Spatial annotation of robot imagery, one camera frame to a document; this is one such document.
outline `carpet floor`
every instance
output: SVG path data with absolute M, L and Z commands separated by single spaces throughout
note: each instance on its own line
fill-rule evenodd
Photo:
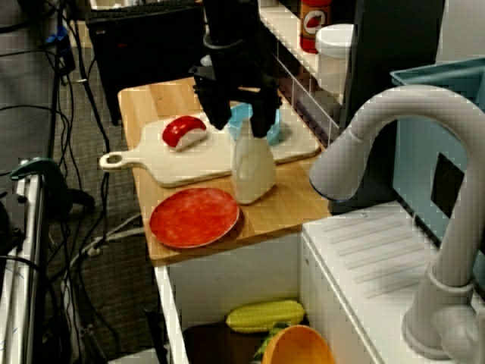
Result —
M 84 49 L 86 69 L 91 63 L 93 53 L 91 49 Z M 95 210 L 83 214 L 81 206 L 74 206 L 68 219 L 70 236 L 67 240 L 67 251 L 70 254 L 81 246 L 84 240 L 90 243 L 94 237 L 101 236 L 105 224 L 103 221 L 94 231 L 89 234 L 91 227 L 98 220 L 102 211 L 102 199 L 100 194 L 104 172 L 99 168 L 98 160 L 106 153 L 102 134 L 92 112 L 80 79 L 79 70 L 76 69 L 70 75 L 73 85 L 74 104 L 71 104 L 69 86 L 61 86 L 60 106 L 62 111 L 70 118 L 71 109 L 74 107 L 74 121 L 71 134 L 72 154 L 80 173 L 82 188 L 95 198 Z M 96 64 L 93 65 L 89 77 L 89 84 L 95 97 L 95 103 L 101 115 L 102 125 L 108 135 L 111 150 L 127 150 L 122 126 L 114 126 L 111 123 L 108 107 L 105 101 L 104 91 L 99 79 Z M 59 162 L 63 150 L 62 120 L 58 119 L 55 137 L 54 160 Z M 61 166 L 61 171 L 66 174 L 69 188 L 79 189 L 78 178 L 73 159 L 69 149 L 65 153 L 66 165 Z M 109 175 L 109 192 L 107 202 L 107 230 L 111 230 L 127 220 L 129 217 L 139 214 L 139 203 L 133 184 L 133 175 L 130 169 Z M 77 238 L 77 226 L 81 221 Z M 136 228 L 141 225 L 137 218 L 126 228 Z M 60 224 L 52 221 L 49 234 L 53 244 L 59 244 L 63 240 Z M 48 265 L 48 276 L 55 276 L 56 272 L 66 265 L 64 249 L 53 258 Z M 79 279 L 75 288 L 78 292 L 76 310 L 80 314 L 80 320 L 84 328 L 93 327 L 94 338 L 98 341 L 107 359 L 115 359 L 128 353 L 136 353 L 147 347 L 152 347 L 152 339 L 146 323 L 144 308 L 153 307 L 158 302 L 158 291 L 152 274 L 152 266 L 146 252 L 146 239 L 144 235 L 127 237 L 106 243 L 97 256 L 89 257 L 82 264 L 83 282 L 87 295 L 92 301 L 96 311 L 117 332 L 119 336 L 120 350 L 117 350 L 117 341 L 100 319 L 93 315 L 91 307 L 87 304 L 86 296 L 80 288 Z M 54 282 L 58 299 L 61 299 L 61 279 Z M 45 301 L 45 317 L 49 317 L 52 306 L 49 299 Z

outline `gray faucet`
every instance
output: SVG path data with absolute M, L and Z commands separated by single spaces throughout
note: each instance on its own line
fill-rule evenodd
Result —
M 402 334 L 414 351 L 427 358 L 485 364 L 485 309 L 476 313 L 471 307 L 472 270 L 485 231 L 485 114 L 447 89 L 422 85 L 388 89 L 357 111 L 313 164 L 310 181 L 328 199 L 352 197 L 380 130 L 407 116 L 429 118 L 454 133 L 467 152 L 468 167 L 438 256 L 402 320 Z

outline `white cutting board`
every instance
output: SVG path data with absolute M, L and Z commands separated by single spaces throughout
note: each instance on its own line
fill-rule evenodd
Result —
M 287 102 L 280 107 L 280 142 L 271 147 L 277 164 L 308 158 L 320 146 L 302 119 Z M 103 155 L 99 165 L 105 171 L 143 167 L 162 187 L 177 187 L 231 174 L 234 146 L 227 126 L 217 130 L 204 113 L 192 115 L 207 127 L 207 137 L 178 152 L 161 138 L 173 118 L 154 121 L 143 128 L 139 145 L 127 152 Z

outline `blue bin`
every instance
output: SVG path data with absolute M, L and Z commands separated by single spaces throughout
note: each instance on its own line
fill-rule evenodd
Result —
M 391 76 L 396 86 L 419 84 L 449 89 L 485 112 L 485 58 L 394 71 Z
M 485 58 L 394 71 L 391 76 L 397 86 L 421 84 L 449 89 L 485 112 Z M 440 153 L 466 171 L 466 151 L 455 135 L 438 123 L 426 118 L 406 119 L 398 123 L 393 187 L 442 239 L 449 219 L 431 201 L 430 177 L 435 174 Z
M 252 116 L 252 106 L 245 103 L 238 104 L 231 108 L 231 112 L 233 113 L 233 116 L 231 116 L 227 122 L 229 124 L 229 134 L 234 140 L 237 140 L 241 134 L 241 124 L 243 123 L 243 120 Z M 280 110 L 276 110 L 276 120 L 266 134 L 266 139 L 270 146 L 274 146 L 279 142 L 280 119 Z

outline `hole in cutting board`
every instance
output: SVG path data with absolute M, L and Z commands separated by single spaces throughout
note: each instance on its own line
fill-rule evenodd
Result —
M 111 165 L 115 164 L 115 163 L 119 163 L 121 162 L 121 155 L 110 155 L 107 159 L 107 162 Z

